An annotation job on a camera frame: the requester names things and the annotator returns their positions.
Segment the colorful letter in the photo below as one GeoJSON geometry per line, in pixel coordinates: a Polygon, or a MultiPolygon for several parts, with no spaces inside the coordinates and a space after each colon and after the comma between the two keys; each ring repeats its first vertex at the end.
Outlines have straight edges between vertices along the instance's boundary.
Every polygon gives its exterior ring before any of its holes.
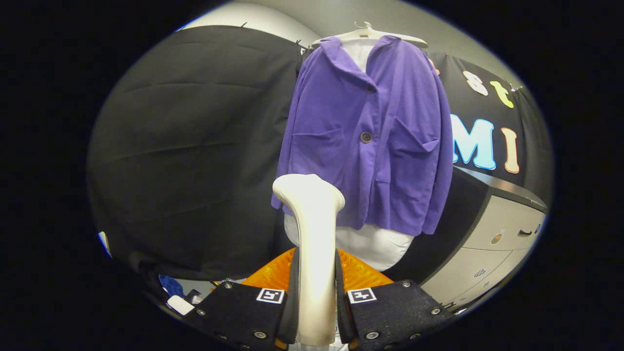
{"type": "Polygon", "coordinates": [[[431,59],[429,59],[429,63],[431,64],[431,67],[436,70],[436,74],[439,76],[440,70],[436,68],[436,65],[433,64],[433,61],[431,59]]]}
{"type": "Polygon", "coordinates": [[[505,106],[509,107],[510,109],[513,109],[514,103],[509,101],[509,99],[507,98],[509,92],[505,88],[503,88],[503,86],[501,86],[499,82],[493,81],[490,82],[490,84],[496,89],[496,93],[498,93],[499,99],[503,102],[503,104],[505,104],[505,106]]]}
{"type": "Polygon", "coordinates": [[[516,134],[509,128],[500,129],[507,141],[507,162],[505,162],[505,169],[510,173],[520,172],[520,166],[518,166],[518,153],[515,146],[516,134]]]}
{"type": "MultiPolygon", "coordinates": [[[[451,125],[453,130],[453,141],[462,155],[464,163],[470,162],[472,155],[477,150],[477,156],[474,158],[474,165],[483,169],[495,169],[494,148],[492,147],[492,131],[494,125],[485,119],[478,119],[474,122],[470,133],[455,114],[451,114],[451,125]]],[[[459,157],[455,153],[453,147],[453,163],[457,162],[459,157]]]]}
{"type": "Polygon", "coordinates": [[[466,81],[468,85],[472,88],[472,90],[478,92],[479,94],[487,96],[487,89],[483,85],[483,81],[481,78],[477,77],[476,74],[464,71],[464,77],[468,78],[466,81]]]}

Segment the white object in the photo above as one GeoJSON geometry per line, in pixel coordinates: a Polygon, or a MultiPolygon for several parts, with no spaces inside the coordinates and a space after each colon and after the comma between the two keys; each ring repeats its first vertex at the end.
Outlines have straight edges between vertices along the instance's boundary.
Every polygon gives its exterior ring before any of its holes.
{"type": "Polygon", "coordinates": [[[465,305],[473,301],[488,290],[498,284],[507,276],[529,252],[528,249],[512,251],[512,253],[487,277],[483,278],[477,285],[473,286],[467,292],[447,302],[454,302],[456,306],[465,305]]]}
{"type": "Polygon", "coordinates": [[[421,288],[434,300],[446,304],[487,277],[510,253],[463,247],[421,288]]]}
{"type": "Polygon", "coordinates": [[[203,301],[203,297],[201,295],[195,295],[195,296],[193,296],[193,299],[191,300],[191,304],[197,305],[201,301],[203,301]]]}
{"type": "Polygon", "coordinates": [[[373,47],[377,43],[376,38],[363,37],[353,40],[348,40],[341,43],[341,47],[346,51],[351,59],[358,65],[362,72],[366,73],[366,63],[368,62],[368,56],[373,50],[373,47]]]}
{"type": "MultiPolygon", "coordinates": [[[[366,25],[364,27],[359,27],[358,24],[355,23],[355,26],[358,27],[358,29],[356,29],[353,32],[339,34],[339,35],[337,35],[335,37],[340,39],[341,42],[346,42],[346,41],[349,41],[349,40],[352,40],[352,39],[359,39],[359,38],[362,38],[362,37],[370,37],[370,38],[379,39],[380,37],[383,37],[383,36],[395,36],[395,37],[399,37],[402,40],[405,40],[407,42],[411,42],[412,44],[416,45],[417,47],[425,48],[425,47],[429,46],[426,41],[424,41],[424,40],[422,40],[420,38],[412,37],[412,36],[406,36],[406,35],[403,35],[403,34],[395,34],[395,33],[375,31],[370,23],[368,23],[368,22],[364,22],[364,23],[366,25]]],[[[319,39],[319,40],[313,42],[312,43],[312,47],[313,48],[318,47],[321,44],[321,40],[322,39],[319,39]]]]}
{"type": "MultiPolygon", "coordinates": [[[[284,214],[284,230],[290,241],[299,246],[297,221],[284,214]]],[[[412,244],[411,235],[364,224],[360,229],[336,227],[336,247],[362,260],[378,272],[394,266],[412,244]]]]}
{"type": "Polygon", "coordinates": [[[360,304],[361,302],[375,301],[377,297],[371,288],[349,290],[347,291],[351,304],[360,304]]]}
{"type": "Polygon", "coordinates": [[[171,296],[171,298],[167,300],[167,303],[169,304],[169,306],[171,306],[171,308],[176,310],[181,315],[186,315],[195,308],[193,305],[184,301],[184,299],[182,299],[178,295],[171,296]]]}
{"type": "Polygon", "coordinates": [[[336,215],[344,196],[316,174],[283,175],[273,192],[300,228],[298,342],[328,348],[336,336],[336,215]]]}
{"type": "Polygon", "coordinates": [[[284,290],[276,290],[276,289],[266,289],[263,288],[260,290],[260,294],[256,298],[256,301],[260,302],[268,302],[270,304],[281,304],[281,301],[284,299],[284,290]]]}

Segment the jacket sleeve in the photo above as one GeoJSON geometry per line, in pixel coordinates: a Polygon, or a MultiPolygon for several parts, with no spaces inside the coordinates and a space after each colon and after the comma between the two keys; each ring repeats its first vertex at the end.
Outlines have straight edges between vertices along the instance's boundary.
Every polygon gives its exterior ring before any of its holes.
{"type": "Polygon", "coordinates": [[[433,234],[436,231],[440,216],[444,210],[446,198],[451,188],[451,178],[453,174],[453,133],[451,127],[451,108],[446,97],[446,92],[442,86],[440,77],[433,71],[434,79],[437,86],[440,112],[441,112],[441,131],[440,131],[440,154],[437,163],[436,180],[434,183],[429,209],[422,225],[422,231],[425,234],[433,234]]]}
{"type": "MultiPolygon", "coordinates": [[[[277,165],[277,174],[275,175],[275,179],[288,174],[289,169],[288,165],[290,164],[290,154],[291,154],[291,145],[293,142],[293,131],[295,129],[295,121],[297,115],[297,108],[299,107],[299,98],[301,97],[301,92],[303,90],[303,86],[306,82],[306,75],[308,73],[308,67],[311,60],[307,59],[301,65],[301,70],[299,71],[299,76],[297,78],[297,83],[295,84],[295,91],[293,93],[293,99],[290,103],[290,110],[288,111],[288,121],[286,122],[286,130],[284,131],[284,139],[281,143],[280,150],[280,160],[277,165]]],[[[273,193],[271,197],[271,206],[276,209],[282,207],[281,201],[275,196],[273,193]]],[[[292,215],[291,211],[284,205],[283,210],[292,215]]]]}

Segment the blue object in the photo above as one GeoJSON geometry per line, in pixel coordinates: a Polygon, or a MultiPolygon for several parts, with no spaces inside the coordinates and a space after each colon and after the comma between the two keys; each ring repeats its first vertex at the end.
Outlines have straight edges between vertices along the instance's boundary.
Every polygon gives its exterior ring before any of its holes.
{"type": "Polygon", "coordinates": [[[167,293],[170,297],[174,295],[182,298],[186,297],[184,296],[184,290],[182,289],[182,285],[180,285],[177,280],[160,274],[158,274],[158,279],[160,280],[160,285],[162,285],[163,288],[167,289],[167,293]]]}
{"type": "Polygon", "coordinates": [[[99,232],[97,234],[97,237],[100,239],[100,242],[102,243],[102,246],[104,246],[104,249],[106,250],[106,254],[110,257],[113,258],[110,255],[110,250],[109,250],[109,245],[108,245],[108,239],[106,239],[106,234],[104,232],[99,232]]]}

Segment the letter m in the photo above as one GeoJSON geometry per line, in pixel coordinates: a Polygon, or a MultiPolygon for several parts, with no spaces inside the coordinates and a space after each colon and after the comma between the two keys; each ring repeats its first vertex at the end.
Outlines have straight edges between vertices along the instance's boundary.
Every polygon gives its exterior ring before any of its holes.
{"type": "Polygon", "coordinates": [[[455,153],[455,145],[457,145],[457,150],[459,150],[465,164],[470,162],[475,151],[477,151],[473,160],[474,165],[483,169],[495,169],[496,163],[494,162],[494,149],[492,147],[494,125],[485,119],[478,119],[474,122],[471,132],[468,133],[464,123],[455,114],[451,114],[451,124],[454,143],[453,163],[459,160],[455,153]]]}

